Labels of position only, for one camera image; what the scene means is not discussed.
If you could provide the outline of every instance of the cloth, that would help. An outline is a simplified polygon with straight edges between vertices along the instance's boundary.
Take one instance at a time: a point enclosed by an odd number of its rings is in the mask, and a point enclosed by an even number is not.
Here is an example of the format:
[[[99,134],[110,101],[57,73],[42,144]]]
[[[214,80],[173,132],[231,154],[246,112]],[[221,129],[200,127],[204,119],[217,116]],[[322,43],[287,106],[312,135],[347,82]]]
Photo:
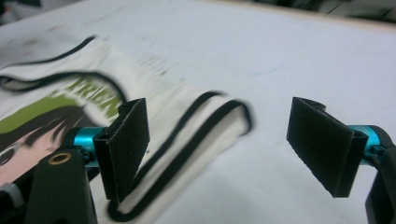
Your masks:
[[[37,82],[16,80],[61,73],[70,76],[33,90],[29,85]],[[4,156],[0,185],[15,181],[53,152],[71,127],[108,126],[117,117],[120,92],[106,80],[84,76],[87,73],[109,77],[128,100],[146,98],[148,107],[150,142],[138,171],[144,173],[120,205],[110,204],[110,217],[103,214],[108,201],[101,176],[91,182],[99,223],[112,219],[152,223],[217,155],[252,128],[245,103],[151,72],[108,43],[88,38],[59,57],[0,70],[0,150]]]

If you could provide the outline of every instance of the black rubber pad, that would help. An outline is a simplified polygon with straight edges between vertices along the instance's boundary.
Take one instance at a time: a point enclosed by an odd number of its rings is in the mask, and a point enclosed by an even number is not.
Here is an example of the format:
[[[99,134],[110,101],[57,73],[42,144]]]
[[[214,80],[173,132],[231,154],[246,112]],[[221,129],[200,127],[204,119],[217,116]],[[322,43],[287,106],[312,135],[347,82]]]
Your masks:
[[[368,136],[325,112],[325,105],[294,97],[287,139],[333,197],[347,197]]]

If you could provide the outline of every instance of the cartoon face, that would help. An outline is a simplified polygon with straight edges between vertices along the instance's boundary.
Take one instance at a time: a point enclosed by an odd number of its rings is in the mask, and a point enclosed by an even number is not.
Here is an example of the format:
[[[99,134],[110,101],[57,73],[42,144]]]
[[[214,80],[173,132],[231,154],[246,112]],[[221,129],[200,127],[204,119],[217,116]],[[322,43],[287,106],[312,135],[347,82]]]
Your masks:
[[[66,132],[76,126],[96,125],[82,108],[66,106],[37,116],[12,132],[0,134],[0,186],[15,181],[55,151]]]

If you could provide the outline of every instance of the green print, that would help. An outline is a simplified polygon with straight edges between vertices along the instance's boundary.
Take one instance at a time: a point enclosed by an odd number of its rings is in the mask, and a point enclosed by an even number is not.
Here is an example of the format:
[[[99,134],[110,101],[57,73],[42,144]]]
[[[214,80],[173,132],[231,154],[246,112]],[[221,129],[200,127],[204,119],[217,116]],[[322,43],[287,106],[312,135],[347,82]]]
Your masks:
[[[65,90],[77,96],[78,99],[97,105],[110,120],[114,120],[119,114],[120,97],[115,96],[106,86],[96,85],[89,78],[80,78]]]
[[[21,127],[22,124],[41,114],[45,114],[53,109],[69,105],[76,105],[76,102],[62,95],[54,98],[44,97],[40,101],[18,110],[12,116],[0,120],[0,133],[9,133],[14,131],[15,129]]]

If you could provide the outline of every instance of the white fabric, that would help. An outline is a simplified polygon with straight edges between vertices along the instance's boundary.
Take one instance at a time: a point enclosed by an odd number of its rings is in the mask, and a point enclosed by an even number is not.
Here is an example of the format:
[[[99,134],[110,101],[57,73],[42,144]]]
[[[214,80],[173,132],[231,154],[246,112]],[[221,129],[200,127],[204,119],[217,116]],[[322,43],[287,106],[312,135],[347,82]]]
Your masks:
[[[10,66],[0,70],[0,75],[12,75],[22,79],[37,79],[48,75],[66,71],[95,71],[112,77],[127,94],[129,100],[146,98],[148,104],[148,124],[150,143],[143,164],[155,153],[169,133],[174,129],[177,121],[184,114],[191,103],[202,93],[206,92],[192,86],[169,80],[142,68],[133,60],[125,57],[118,50],[107,43],[93,40],[84,49],[53,63],[31,64],[23,66]],[[6,118],[15,111],[23,108],[51,92],[71,83],[71,80],[61,81],[48,87],[31,91],[26,94],[15,94],[0,91],[0,98],[8,108],[0,108],[0,119]],[[184,145],[194,136],[214,111],[231,98],[215,96],[201,105],[198,111],[188,121],[186,127],[179,133],[175,143],[158,160],[148,172],[139,187],[129,195],[120,205],[120,210],[128,212],[149,187],[155,182],[162,171],[173,160]],[[91,117],[100,116],[98,111],[88,111]],[[200,144],[191,158],[182,167],[175,179],[166,186],[163,193],[151,204],[148,210],[135,219],[133,223],[151,223],[172,202],[189,182],[202,171],[221,151],[229,147],[239,135],[247,130],[246,121],[240,108],[235,109],[226,116],[212,130],[209,136]],[[92,181],[92,195],[95,201],[100,223],[111,223],[106,213],[106,196],[102,187],[100,176]]]

